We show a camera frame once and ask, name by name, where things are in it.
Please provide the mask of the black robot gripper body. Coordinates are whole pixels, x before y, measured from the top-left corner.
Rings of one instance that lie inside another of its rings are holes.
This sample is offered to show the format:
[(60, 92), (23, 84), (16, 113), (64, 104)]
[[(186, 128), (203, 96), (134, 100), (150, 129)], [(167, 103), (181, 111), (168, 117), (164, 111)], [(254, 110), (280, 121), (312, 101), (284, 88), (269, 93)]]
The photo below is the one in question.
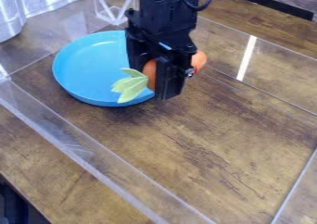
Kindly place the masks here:
[(197, 26), (198, 0), (139, 0), (139, 8), (126, 11), (126, 34), (148, 39), (160, 56), (194, 55), (190, 33)]

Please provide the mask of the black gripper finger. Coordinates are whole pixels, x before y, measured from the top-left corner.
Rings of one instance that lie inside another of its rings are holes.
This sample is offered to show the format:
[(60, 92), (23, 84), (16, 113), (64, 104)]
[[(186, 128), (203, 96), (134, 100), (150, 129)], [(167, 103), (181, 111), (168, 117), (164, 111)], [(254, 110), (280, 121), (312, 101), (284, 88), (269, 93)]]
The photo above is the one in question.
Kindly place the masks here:
[(194, 74), (191, 55), (160, 56), (156, 60), (155, 96), (167, 100), (182, 93), (185, 81)]
[(158, 48), (154, 43), (131, 33), (126, 35), (126, 51), (128, 65), (143, 75), (154, 75), (156, 73)]

